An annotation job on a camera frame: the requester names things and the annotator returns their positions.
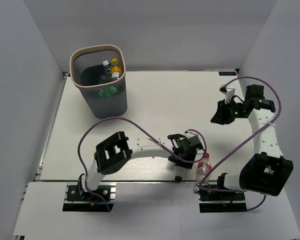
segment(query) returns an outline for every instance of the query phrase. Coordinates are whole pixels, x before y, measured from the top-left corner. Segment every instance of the white tabletop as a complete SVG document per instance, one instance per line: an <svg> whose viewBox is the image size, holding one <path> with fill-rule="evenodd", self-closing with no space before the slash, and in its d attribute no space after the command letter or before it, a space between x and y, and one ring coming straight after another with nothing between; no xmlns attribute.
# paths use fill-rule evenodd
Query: white tabletop
<svg viewBox="0 0 300 240"><path fill-rule="evenodd" d="M284 190L251 212L200 213L194 183L118 183L108 212L63 212L66 182L31 182L13 234L26 240L289 240L300 233ZM248 208L262 195L245 193Z"/></svg>
<svg viewBox="0 0 300 240"><path fill-rule="evenodd" d="M207 141L210 161L215 165L222 157L245 140L251 133L247 119L236 119L230 125L210 123L217 102L224 98L221 85L233 76L220 76L217 71L138 71L126 73L128 109L123 117L135 121L156 138L196 129ZM239 82L232 84L242 97ZM93 115L80 91L70 78L66 80L53 131L43 159L41 180L76 181L84 169L77 146L86 130L98 119ZM95 147L117 131L129 139L146 136L133 125L111 120L96 127L82 144L84 162L91 165ZM249 142L211 175L237 172L253 155ZM196 165L188 171L186 181L195 179ZM175 174L173 163L164 158L139 158L129 161L120 171L107 175L105 181L171 181Z"/></svg>

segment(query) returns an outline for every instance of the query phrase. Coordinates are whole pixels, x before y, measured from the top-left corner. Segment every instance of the plastic bottle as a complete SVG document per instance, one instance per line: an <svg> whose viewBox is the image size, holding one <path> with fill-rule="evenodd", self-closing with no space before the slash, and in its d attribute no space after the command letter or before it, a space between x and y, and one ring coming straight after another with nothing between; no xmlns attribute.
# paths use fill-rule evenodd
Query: plastic bottle
<svg viewBox="0 0 300 240"><path fill-rule="evenodd" d="M103 74L100 75L98 85L100 84L107 84L111 81L111 66L108 62L108 60L105 60L102 62L104 69Z"/></svg>
<svg viewBox="0 0 300 240"><path fill-rule="evenodd" d="M122 75L122 68L119 66L117 58L113 58L111 61L111 81L119 79Z"/></svg>
<svg viewBox="0 0 300 240"><path fill-rule="evenodd" d="M111 66L110 63L108 62L108 60L105 60L102 62L104 69L103 69L103 75L106 77L111 77Z"/></svg>
<svg viewBox="0 0 300 240"><path fill-rule="evenodd" d="M207 175L211 170L211 162L209 161L210 155L206 153L204 159L198 163L198 167L195 172L195 180L200 183L201 180Z"/></svg>

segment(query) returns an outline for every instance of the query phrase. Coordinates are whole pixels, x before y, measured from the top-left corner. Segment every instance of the white robotic arm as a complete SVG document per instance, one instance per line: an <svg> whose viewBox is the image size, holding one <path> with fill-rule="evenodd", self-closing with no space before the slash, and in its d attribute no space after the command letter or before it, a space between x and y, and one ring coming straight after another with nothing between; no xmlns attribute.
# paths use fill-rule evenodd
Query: white robotic arm
<svg viewBox="0 0 300 240"><path fill-rule="evenodd" d="M224 93L227 86L222 86ZM231 99L218 102L217 113L212 123L230 124L236 118L248 118L253 134L269 124L253 138L254 155L238 173L223 173L218 178L218 188L235 191L254 191L277 196L284 187L293 170L293 163L286 160L279 148L275 125L271 120L275 116L273 101L264 98L262 85L250 85L246 89L245 99L237 103Z"/></svg>
<svg viewBox="0 0 300 240"><path fill-rule="evenodd" d="M168 137L161 137L159 138L159 144L156 144L153 142L151 139L131 139L128 142L129 150L132 152L129 160L132 159L137 159L137 158L144 158L144 157L162 157L162 158L167 158L171 162L175 163L174 166L174 172L175 172L175 180L176 181L181 181L182 178L185 176L187 173L187 169L191 168L193 163L184 163L180 162L179 160L173 158L171 154L164 150L162 146L165 146L168 148L171 152L175 152L175 154L179 154L183 152L182 154L183 158L190 157L193 160L195 160L195 155L197 154L198 150L202 150L203 146L199 140L199 137L192 133L192 132L186 132L184 134L175 134L175 135L169 135ZM113 142L112 146L108 146L102 149L102 143L98 144L97 152L98 149L102 149L101 153L105 153L105 159L109 161L111 158L114 158L116 154L118 153L123 153L123 158L125 159L127 156L126 154L126 149L119 149L116 145L116 142ZM183 144L186 145L188 144L187 150L182 150ZM114 149L113 154L108 151L109 148ZM101 153L95 154L94 159L92 160L92 164L88 169L88 174L82 175L81 176L81 183L84 183L86 181L87 187L91 191L95 191L100 182L104 179L104 177L107 174L107 170L101 171L101 169L98 170L98 164L100 165L101 163L99 162L99 158L101 156ZM81 184L80 186L83 189L83 192L88 192L85 184Z"/></svg>

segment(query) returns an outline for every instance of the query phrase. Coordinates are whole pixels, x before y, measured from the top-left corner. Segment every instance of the wastebasket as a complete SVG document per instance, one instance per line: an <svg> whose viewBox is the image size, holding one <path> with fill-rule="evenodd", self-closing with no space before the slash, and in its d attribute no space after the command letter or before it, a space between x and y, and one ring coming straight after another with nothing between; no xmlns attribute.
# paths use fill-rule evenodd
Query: wastebasket
<svg viewBox="0 0 300 240"><path fill-rule="evenodd" d="M112 82L98 84L104 73L103 61L118 59L122 76ZM127 111L126 64L121 50L114 45L91 46L77 50L70 58L70 77L80 90L93 114L104 119Z"/></svg>

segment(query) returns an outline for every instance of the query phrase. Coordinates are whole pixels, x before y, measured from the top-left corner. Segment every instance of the purple cable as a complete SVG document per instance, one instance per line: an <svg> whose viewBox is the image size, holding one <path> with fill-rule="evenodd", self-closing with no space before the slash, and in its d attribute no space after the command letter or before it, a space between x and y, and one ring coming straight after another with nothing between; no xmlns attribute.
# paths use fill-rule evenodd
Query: purple cable
<svg viewBox="0 0 300 240"><path fill-rule="evenodd" d="M254 206L254 207L252 207L252 208L248 208L246 211L249 212L249 211L255 210L255 209L257 209L258 207L260 207L260 206L265 202L266 197L267 197L267 195L263 195L262 201L261 201L257 206Z"/></svg>
<svg viewBox="0 0 300 240"><path fill-rule="evenodd" d="M272 92L274 93L277 101L278 101L278 105L279 105L279 108L278 108L278 113L274 116L274 118L270 121L270 123L274 123L277 118L280 116L281 114L281 109L282 109L282 105L281 105L281 100L279 98L279 95L278 93L276 92L276 90L269 84L267 83L266 81L260 79L260 78L257 78L257 77L254 77L254 76L241 76L241 77L236 77L234 79L232 79L231 81L229 81L227 84L225 84L225 86L229 85L230 83L238 80L238 79L253 79L253 80L257 80L257 81L260 81L262 83L264 83L265 85L267 85L271 90ZM205 188L203 187L203 184L204 182L206 181L206 179L209 177L209 175L217 168L219 167L225 160L227 160L232 154L234 154L236 151L238 151L243 145L245 145L247 142L249 142L251 139L253 139L256 135L258 135L260 132L262 132L263 130L265 130L267 127L269 127L269 123L265 124L263 127L261 127L260 129L258 129L255 133L253 133L250 137L248 137L246 140L244 140L242 143L240 143L235 149L233 149L231 152L229 152L224 158L222 158L208 173L207 175L204 176L204 178L202 179L200 185L199 185L199 188L201 190L205 190L205 191L211 191L211 192L226 192L226 193L236 193L237 191L235 190L230 190L230 189L211 189L211 188ZM263 204L263 202L266 200L266 197L264 197L264 199L262 200L262 202L258 205L258 206L255 206L253 208L251 208L250 210L254 210L256 208L258 208L261 204Z"/></svg>
<svg viewBox="0 0 300 240"><path fill-rule="evenodd" d="M204 138L204 136L197 130L194 130L194 129L189 129L188 131L191 131L191 132L195 132L197 133L198 135L200 135L200 137L202 138L203 140L203 144L204 144L204 149L205 149L205 153L202 155L202 158L200 158L199 160L195 160L195 161L189 161L189 160L184 160L182 159L181 157L179 157L178 155L174 154L173 151L171 151L169 148L167 148L165 145L161 144L158 140L156 140L153 136L151 136L146 130L144 130L141 126L139 126L138 124L136 124L134 121L132 120L129 120L127 118L124 118L124 117L121 117L121 116L111 116L111 117L107 117L105 119L102 119L101 121L95 123L94 125L92 125L84 134L83 136L81 137L80 141L79 141L79 144L78 144L78 148L77 148L77 152L78 152L78 157L79 157L79 160L84 168L84 173L85 173L85 181L84 181L84 186L85 186L85 189L92 195L95 195L97 197L99 197L106 205L106 208L108 209L108 211L110 212L110 208L109 208L109 205L108 203L106 202L106 200L104 199L104 197L102 197L100 194L97 194L93 191L91 191L89 188L88 188L88 185L87 185L87 178L89 177L88 176L88 169L87 169L87 166L86 164L84 163L83 159L82 159L82 156L81 156L81 153L80 153L80 149L81 149L81 145L82 145L82 142L84 141L84 139L86 138L86 136L88 135L88 133L94 129L96 126L98 126L99 124L105 122L105 121L108 121L108 120L114 120L114 119L117 119L117 120L123 120L123 121L126 121L132 125L134 125L135 127L137 127L141 132L143 132L145 135L147 135L155 144L159 145L161 148L163 148L164 150L166 150L168 153L170 153L171 155L173 155L176 159L184 162L184 163L198 163L200 162L201 160L203 160L206 156L206 152L207 152L207 143L206 143L206 140Z"/></svg>

